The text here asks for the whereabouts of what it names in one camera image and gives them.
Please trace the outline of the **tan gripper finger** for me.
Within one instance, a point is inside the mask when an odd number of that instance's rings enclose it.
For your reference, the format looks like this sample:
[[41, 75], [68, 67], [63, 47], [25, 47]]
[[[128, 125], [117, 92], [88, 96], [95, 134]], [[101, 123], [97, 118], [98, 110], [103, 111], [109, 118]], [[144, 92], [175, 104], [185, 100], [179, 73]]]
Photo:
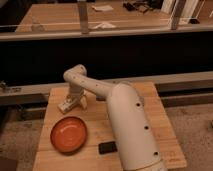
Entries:
[[80, 100], [80, 105], [81, 107], [85, 110], [87, 109], [87, 98], [86, 97], [82, 97], [81, 100]]
[[70, 103], [70, 104], [73, 102], [72, 96], [71, 96], [71, 95], [67, 95], [67, 97], [66, 97], [66, 102], [67, 102], [67, 103]]

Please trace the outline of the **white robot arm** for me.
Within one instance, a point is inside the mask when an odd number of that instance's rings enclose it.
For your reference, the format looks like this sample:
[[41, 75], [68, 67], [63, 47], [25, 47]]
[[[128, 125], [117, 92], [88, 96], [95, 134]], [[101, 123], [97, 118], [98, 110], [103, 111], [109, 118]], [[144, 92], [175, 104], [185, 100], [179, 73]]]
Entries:
[[106, 107], [124, 171], [168, 171], [145, 114], [143, 100], [129, 83], [108, 83], [87, 77], [76, 65], [63, 74], [71, 92], [85, 89], [106, 100]]

